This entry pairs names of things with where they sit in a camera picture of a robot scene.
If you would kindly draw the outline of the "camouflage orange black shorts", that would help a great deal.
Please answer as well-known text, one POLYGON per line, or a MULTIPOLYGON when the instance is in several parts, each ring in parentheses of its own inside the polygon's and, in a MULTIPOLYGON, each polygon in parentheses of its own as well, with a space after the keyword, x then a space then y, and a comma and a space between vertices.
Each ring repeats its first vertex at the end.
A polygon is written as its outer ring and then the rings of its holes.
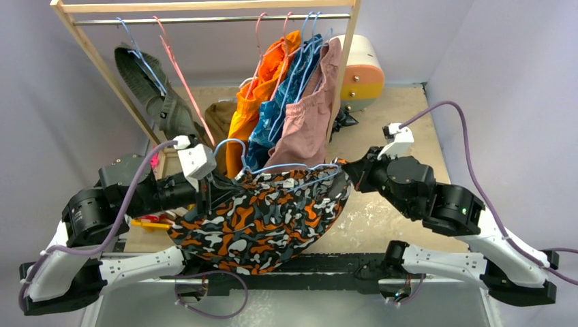
POLYGON ((176 219, 168 236, 217 269, 270 273, 333 227, 352 189, 346 163, 336 158, 313 170, 239 174, 237 194, 209 213, 176 219))

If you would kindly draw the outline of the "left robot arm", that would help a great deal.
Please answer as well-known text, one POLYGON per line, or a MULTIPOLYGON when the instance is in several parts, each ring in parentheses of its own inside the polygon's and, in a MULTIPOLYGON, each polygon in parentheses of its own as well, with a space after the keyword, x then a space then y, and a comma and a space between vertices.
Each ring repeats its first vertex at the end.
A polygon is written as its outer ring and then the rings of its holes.
POLYGON ((104 259, 129 230, 129 218, 194 204, 200 194, 182 173, 160 180, 141 155, 125 155, 100 168, 92 188, 65 205, 55 235, 35 262, 20 265, 20 310, 26 316, 76 311, 115 289, 180 273, 199 276, 203 260, 171 246, 156 253, 104 259))

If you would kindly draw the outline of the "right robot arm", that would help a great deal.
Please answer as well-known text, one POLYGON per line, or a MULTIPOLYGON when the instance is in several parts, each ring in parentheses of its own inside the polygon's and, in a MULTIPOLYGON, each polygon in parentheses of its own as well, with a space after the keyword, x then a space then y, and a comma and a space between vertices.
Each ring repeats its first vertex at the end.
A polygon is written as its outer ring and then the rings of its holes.
POLYGON ((499 229, 484 202, 470 190, 439 183, 432 167, 411 156, 389 159, 380 157, 379 151, 373 146, 361 159, 344 165, 355 190, 376 191, 405 218, 468 246, 465 253, 449 253, 392 240, 382 260, 387 275, 455 279, 516 307, 556 301, 557 287, 547 274, 558 266, 555 251, 512 246, 513 235, 499 229))

